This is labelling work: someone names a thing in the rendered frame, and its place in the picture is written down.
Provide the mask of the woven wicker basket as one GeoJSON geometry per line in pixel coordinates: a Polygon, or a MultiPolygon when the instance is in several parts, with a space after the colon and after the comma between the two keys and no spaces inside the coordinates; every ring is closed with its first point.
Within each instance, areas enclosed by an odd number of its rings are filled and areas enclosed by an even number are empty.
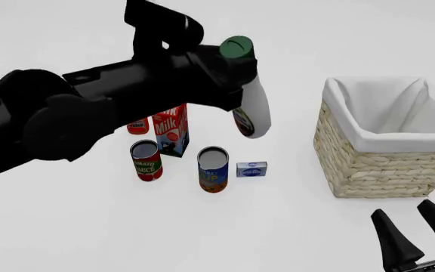
{"type": "Polygon", "coordinates": [[[337,198],[426,197],[435,190],[435,153],[361,153],[321,104],[313,146],[337,198]]]}

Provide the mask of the red ketchup bottle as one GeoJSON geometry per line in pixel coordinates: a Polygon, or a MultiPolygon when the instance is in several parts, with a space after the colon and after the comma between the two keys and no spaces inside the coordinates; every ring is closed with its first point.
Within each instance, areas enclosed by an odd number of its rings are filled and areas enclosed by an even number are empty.
{"type": "Polygon", "coordinates": [[[150,130],[150,125],[148,118],[139,119],[136,122],[132,122],[131,124],[127,124],[126,126],[128,133],[134,135],[142,135],[148,133],[150,130]]]}

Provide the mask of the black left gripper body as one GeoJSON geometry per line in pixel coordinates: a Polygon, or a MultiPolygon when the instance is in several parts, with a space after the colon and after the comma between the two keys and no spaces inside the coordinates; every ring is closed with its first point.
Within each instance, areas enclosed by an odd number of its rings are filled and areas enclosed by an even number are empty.
{"type": "Polygon", "coordinates": [[[231,111],[242,103],[243,90],[216,45],[200,45],[187,53],[191,64],[189,104],[231,111]]]}

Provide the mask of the white salad dressing bottle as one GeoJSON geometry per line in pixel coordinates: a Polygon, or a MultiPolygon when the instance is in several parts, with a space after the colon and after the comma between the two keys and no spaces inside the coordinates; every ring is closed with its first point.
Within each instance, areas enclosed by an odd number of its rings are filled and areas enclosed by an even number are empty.
{"type": "MultiPolygon", "coordinates": [[[[253,42],[246,36],[232,36],[221,43],[222,57],[254,57],[253,42]]],[[[233,118],[240,133],[246,138],[261,138],[271,127],[270,108],[259,74],[253,81],[242,86],[241,106],[233,110],[233,118]]]]}

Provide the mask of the alphabet soup can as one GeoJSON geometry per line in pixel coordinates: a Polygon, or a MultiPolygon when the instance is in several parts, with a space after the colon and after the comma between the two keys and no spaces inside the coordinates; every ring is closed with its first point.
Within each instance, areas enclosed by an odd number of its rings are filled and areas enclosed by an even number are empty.
{"type": "Polygon", "coordinates": [[[224,190],[228,183],[229,155],[221,147],[206,147],[197,156],[199,185],[209,193],[224,190]]]}

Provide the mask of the tomato sauce can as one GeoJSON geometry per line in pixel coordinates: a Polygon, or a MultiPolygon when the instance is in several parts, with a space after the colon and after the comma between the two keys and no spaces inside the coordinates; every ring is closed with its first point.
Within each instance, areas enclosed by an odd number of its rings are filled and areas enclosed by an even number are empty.
{"type": "Polygon", "coordinates": [[[139,179],[151,182],[162,176],[162,160],[156,142],[151,140],[135,142],[131,146],[130,154],[139,179]]]}

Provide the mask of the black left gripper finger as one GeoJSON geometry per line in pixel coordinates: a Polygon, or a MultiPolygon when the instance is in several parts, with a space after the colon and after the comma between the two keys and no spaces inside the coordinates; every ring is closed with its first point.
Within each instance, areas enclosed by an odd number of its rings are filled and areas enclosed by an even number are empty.
{"type": "Polygon", "coordinates": [[[258,61],[254,57],[226,58],[221,90],[237,90],[253,81],[258,74],[258,61]]]}

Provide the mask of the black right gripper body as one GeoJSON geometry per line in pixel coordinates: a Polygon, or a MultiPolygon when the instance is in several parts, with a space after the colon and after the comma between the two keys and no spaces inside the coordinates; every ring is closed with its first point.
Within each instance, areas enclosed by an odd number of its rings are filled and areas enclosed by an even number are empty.
{"type": "Polygon", "coordinates": [[[422,255],[383,255],[385,272],[435,272],[435,260],[418,263],[422,255]]]}

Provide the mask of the white cloth basket liner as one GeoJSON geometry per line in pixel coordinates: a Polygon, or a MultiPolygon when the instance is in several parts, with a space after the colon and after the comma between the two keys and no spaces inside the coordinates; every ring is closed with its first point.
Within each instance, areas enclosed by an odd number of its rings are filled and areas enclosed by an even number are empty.
{"type": "Polygon", "coordinates": [[[322,99],[362,153],[435,152],[435,85],[419,76],[338,76],[322,99]]]}

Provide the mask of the cream cheese box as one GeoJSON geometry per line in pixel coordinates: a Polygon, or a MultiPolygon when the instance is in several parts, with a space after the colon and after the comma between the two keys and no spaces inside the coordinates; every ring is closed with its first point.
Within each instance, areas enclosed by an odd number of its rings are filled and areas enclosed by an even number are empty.
{"type": "Polygon", "coordinates": [[[238,162],[236,164],[236,176],[238,178],[265,176],[267,162],[238,162]]]}

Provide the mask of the milk carton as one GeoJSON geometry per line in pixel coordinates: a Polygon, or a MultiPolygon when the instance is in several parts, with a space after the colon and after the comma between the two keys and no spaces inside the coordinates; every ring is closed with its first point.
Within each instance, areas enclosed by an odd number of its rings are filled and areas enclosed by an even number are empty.
{"type": "Polygon", "coordinates": [[[152,120],[159,152],[181,158],[190,142],[187,105],[153,115],[152,120]]]}

